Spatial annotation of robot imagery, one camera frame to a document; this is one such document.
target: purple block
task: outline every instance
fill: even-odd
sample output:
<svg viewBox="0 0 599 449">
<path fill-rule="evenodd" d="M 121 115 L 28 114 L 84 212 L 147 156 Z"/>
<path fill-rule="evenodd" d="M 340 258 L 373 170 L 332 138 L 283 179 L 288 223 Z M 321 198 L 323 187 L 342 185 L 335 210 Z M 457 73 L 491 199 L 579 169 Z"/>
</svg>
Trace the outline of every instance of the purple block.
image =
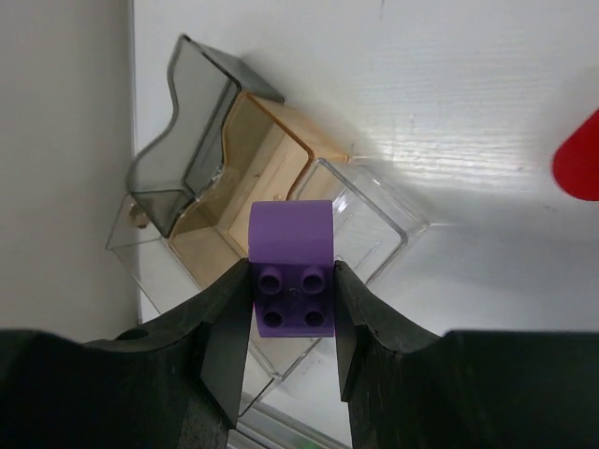
<svg viewBox="0 0 599 449">
<path fill-rule="evenodd" d="M 256 202 L 248 242 L 260 336 L 333 337 L 332 202 Z"/>
</svg>

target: white wooden surface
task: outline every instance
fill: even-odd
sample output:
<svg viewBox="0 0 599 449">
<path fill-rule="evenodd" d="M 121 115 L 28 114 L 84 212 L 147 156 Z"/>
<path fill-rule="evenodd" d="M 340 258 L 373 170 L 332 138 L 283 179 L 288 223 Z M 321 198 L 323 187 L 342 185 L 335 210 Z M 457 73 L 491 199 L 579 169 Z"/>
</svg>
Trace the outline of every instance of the white wooden surface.
<svg viewBox="0 0 599 449">
<path fill-rule="evenodd" d="M 168 121 L 185 32 L 242 56 L 431 220 L 373 285 L 398 310 L 437 332 L 597 328 L 599 207 L 549 168 L 599 107 L 598 17 L 595 0 L 138 1 L 137 147 Z M 267 401 L 349 442 L 334 363 L 328 342 Z"/>
</svg>

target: curved purple block top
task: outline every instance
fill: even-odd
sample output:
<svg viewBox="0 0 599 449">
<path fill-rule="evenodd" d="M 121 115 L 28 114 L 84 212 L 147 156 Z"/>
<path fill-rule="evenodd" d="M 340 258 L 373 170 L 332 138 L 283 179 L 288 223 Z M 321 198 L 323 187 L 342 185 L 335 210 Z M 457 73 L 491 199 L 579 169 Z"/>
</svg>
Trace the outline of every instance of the curved purple block top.
<svg viewBox="0 0 599 449">
<path fill-rule="evenodd" d="M 334 335 L 331 201 L 254 203 L 248 253 L 260 336 Z"/>
</svg>

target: white wall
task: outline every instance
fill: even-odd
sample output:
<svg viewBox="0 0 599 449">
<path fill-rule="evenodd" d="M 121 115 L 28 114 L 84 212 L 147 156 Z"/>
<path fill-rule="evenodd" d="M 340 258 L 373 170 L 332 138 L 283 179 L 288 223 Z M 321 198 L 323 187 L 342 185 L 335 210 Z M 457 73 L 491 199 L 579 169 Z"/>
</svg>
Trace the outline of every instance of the white wall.
<svg viewBox="0 0 599 449">
<path fill-rule="evenodd" d="M 104 251 L 131 158 L 128 2 L 0 2 L 0 326 L 113 338 L 137 301 Z"/>
</svg>

